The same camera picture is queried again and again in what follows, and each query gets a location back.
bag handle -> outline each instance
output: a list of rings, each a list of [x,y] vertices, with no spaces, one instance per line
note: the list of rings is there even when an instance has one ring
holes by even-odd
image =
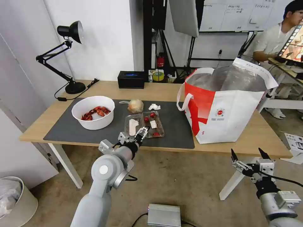
[[[181,91],[182,91],[182,88],[184,87],[185,83],[183,83],[181,86],[180,86],[180,89],[179,89],[179,92],[177,94],[177,108],[179,111],[184,111],[185,108],[188,106],[188,103],[189,103],[189,100],[193,97],[192,94],[188,93],[185,97],[185,100],[184,100],[184,103],[183,103],[183,106],[182,108],[180,108],[179,106],[179,101],[180,101],[180,97],[181,97]]]

gray desk mat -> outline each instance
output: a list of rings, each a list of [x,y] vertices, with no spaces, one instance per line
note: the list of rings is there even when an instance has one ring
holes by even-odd
[[[111,143],[118,142],[118,136],[124,131],[125,117],[131,115],[127,110],[127,104],[120,104],[122,100],[114,99],[115,110],[114,119],[107,127],[99,130],[88,130],[72,116],[73,106],[82,98],[76,98],[59,120],[44,137],[49,141],[65,141],[74,143],[100,143],[101,140],[108,139]],[[165,136],[161,138],[146,138],[143,146],[146,147],[167,147],[193,149],[193,134],[184,112],[177,109],[176,102],[143,101],[144,111],[149,111],[148,107],[152,103],[161,106],[158,110],[162,122]]]

lamp base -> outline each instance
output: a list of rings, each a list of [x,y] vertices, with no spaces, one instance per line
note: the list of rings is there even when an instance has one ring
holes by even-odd
[[[65,87],[65,91],[68,94],[78,94],[83,92],[86,89],[86,86],[84,83],[81,82],[73,82],[73,83],[69,83],[66,87]]]

power adapter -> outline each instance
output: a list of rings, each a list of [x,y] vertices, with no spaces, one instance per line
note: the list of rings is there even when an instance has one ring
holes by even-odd
[[[161,227],[181,227],[180,207],[149,204],[147,224]]]

silver foil liner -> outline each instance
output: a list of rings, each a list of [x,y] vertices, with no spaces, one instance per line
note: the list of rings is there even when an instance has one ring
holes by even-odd
[[[258,74],[249,70],[231,65],[224,66],[210,73],[192,75],[188,84],[210,91],[266,91],[265,82]]]

